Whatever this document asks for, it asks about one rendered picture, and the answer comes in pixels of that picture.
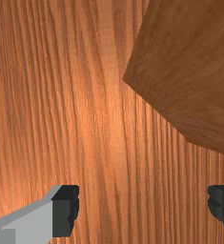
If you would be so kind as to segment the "brown door leaf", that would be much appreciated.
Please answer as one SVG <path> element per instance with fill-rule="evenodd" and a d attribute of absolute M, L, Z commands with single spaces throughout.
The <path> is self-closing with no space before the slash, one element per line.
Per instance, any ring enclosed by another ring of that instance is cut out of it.
<path fill-rule="evenodd" d="M 224 153 L 224 0 L 150 0 L 123 80 L 189 142 Z"/>

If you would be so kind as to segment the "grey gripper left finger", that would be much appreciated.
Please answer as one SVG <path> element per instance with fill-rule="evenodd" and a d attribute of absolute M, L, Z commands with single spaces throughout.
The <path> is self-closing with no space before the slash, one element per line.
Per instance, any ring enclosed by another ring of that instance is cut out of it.
<path fill-rule="evenodd" d="M 56 185 L 41 198 L 0 218 L 0 244 L 49 244 L 70 237 L 79 212 L 79 187 Z"/>

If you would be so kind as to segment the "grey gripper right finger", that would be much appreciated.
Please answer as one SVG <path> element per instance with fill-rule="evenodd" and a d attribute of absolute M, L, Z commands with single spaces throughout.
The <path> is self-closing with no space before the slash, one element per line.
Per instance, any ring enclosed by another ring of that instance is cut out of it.
<path fill-rule="evenodd" d="M 207 193 L 209 211 L 224 225 L 224 185 L 211 185 Z"/>

